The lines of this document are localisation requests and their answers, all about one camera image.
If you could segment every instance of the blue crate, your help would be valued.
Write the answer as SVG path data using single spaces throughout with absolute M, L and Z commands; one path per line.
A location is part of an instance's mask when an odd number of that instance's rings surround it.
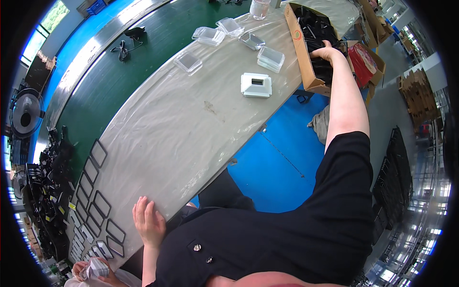
M 86 12 L 88 12 L 89 15 L 94 16 L 99 14 L 99 12 L 102 11 L 102 9 L 104 9 L 106 6 L 107 4 L 105 4 L 104 0 L 97 0 L 93 5 L 86 9 Z

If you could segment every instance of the woman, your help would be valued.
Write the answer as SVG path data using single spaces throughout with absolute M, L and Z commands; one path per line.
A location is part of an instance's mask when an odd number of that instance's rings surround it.
M 86 281 L 80 277 L 80 271 L 88 266 L 88 262 L 79 261 L 73 265 L 73 278 L 65 281 L 64 287 L 140 287 L 142 282 L 129 272 L 118 269 L 116 272 L 110 268 L 107 260 L 97 257 L 100 261 L 107 264 L 109 273 L 107 277 L 89 278 Z
M 348 286 L 362 270 L 373 231 L 368 116 L 347 60 L 324 43 L 310 54 L 333 67 L 325 155 L 311 197 L 281 214 L 208 203 L 164 240 L 164 218 L 139 198 L 133 218 L 145 245 L 143 287 Z

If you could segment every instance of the power cable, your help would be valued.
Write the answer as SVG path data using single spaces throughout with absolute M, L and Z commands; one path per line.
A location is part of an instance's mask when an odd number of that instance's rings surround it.
M 129 52 L 131 52 L 131 51 L 133 51 L 133 50 L 139 48 L 139 47 L 143 44 L 143 42 L 140 42 L 140 41 L 137 40 L 137 39 L 134 39 L 134 38 L 131 38 L 131 39 L 132 39 L 132 45 L 134 45 L 134 40 L 137 41 L 137 42 L 139 42 L 140 45 L 138 45 L 137 47 L 135 47 L 135 48 L 133 48 L 133 49 L 131 49 L 131 50 L 128 50 L 128 49 L 126 49 L 126 47 L 125 47 L 125 46 L 126 46 L 126 41 L 125 41 L 125 40 L 121 40 L 121 42 L 119 42 L 119 47 L 114 47 L 114 48 L 112 48 L 112 49 L 110 50 L 110 52 L 114 52 L 116 49 L 119 49 L 119 50 L 120 50 L 120 51 L 119 51 L 118 59 L 119 59 L 121 62 L 124 62 L 124 60 L 126 60 L 126 58 L 127 58 L 128 55 L 129 55 Z

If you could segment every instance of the plastic bottle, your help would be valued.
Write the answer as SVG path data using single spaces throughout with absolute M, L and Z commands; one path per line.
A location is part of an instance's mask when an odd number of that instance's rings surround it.
M 250 4 L 250 15 L 255 20 L 263 20 L 268 13 L 268 7 L 271 0 L 252 0 Z

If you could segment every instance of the blue floor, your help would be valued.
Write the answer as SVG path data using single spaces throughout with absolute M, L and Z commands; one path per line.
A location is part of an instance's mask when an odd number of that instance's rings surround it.
M 290 211 L 312 194 L 325 146 L 307 124 L 328 100 L 315 94 L 309 103 L 300 104 L 296 96 L 290 97 L 267 122 L 266 132 L 257 132 L 235 155 L 237 164 L 228 166 L 258 211 Z M 197 197 L 192 202 L 198 206 Z
M 49 81 L 43 90 L 43 102 L 45 111 L 51 101 L 51 97 L 61 81 L 68 66 L 72 63 L 78 52 L 83 46 L 96 35 L 110 20 L 112 20 L 119 12 L 129 6 L 134 0 L 116 0 L 105 7 L 99 14 L 90 16 L 78 26 L 74 33 L 67 39 L 67 42 L 62 46 L 59 53 L 56 55 L 56 68 L 52 72 Z M 31 163 L 34 159 L 35 143 L 38 139 L 40 128 L 30 138 L 30 149 L 28 162 Z

